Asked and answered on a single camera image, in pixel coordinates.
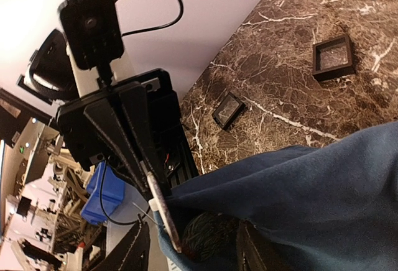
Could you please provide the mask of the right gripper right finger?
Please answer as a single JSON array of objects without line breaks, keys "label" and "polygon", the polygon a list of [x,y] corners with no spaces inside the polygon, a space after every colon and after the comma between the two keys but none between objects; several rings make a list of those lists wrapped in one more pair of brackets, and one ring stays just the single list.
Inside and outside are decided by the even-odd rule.
[{"label": "right gripper right finger", "polygon": [[236,237],[238,270],[292,270],[274,250],[272,244],[248,221],[241,221]]}]

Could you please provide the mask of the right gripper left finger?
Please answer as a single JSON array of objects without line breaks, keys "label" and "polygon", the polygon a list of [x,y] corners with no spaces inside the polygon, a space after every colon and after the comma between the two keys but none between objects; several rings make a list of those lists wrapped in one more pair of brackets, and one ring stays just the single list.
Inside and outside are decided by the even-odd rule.
[{"label": "right gripper left finger", "polygon": [[146,271],[149,265],[149,250],[149,225],[136,223],[110,254],[92,270]]}]

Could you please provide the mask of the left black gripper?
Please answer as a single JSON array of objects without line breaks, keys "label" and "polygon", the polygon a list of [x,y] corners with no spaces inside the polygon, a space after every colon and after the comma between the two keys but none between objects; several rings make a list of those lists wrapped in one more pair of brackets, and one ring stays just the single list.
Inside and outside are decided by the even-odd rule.
[{"label": "left black gripper", "polygon": [[60,106],[56,122],[84,170],[105,161],[148,201],[149,172],[171,195],[164,162],[182,144],[181,117],[170,74],[157,68]]}]

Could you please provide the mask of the blue garment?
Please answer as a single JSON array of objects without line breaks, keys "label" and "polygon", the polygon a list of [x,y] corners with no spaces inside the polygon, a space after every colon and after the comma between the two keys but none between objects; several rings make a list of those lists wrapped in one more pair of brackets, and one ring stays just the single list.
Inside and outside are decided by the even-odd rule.
[{"label": "blue garment", "polygon": [[166,203],[176,222],[196,210],[251,222],[295,270],[396,270],[397,123],[248,157]]}]

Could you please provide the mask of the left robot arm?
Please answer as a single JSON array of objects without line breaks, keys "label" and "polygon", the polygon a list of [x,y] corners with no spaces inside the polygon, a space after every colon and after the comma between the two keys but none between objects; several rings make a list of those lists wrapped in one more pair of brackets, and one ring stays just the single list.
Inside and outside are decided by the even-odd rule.
[{"label": "left robot arm", "polygon": [[123,54],[118,31],[66,37],[53,30],[32,56],[29,78],[63,101],[57,130],[83,169],[106,162],[145,199],[155,190],[168,196],[165,159],[183,137],[177,94],[161,68],[117,80],[111,63]]}]

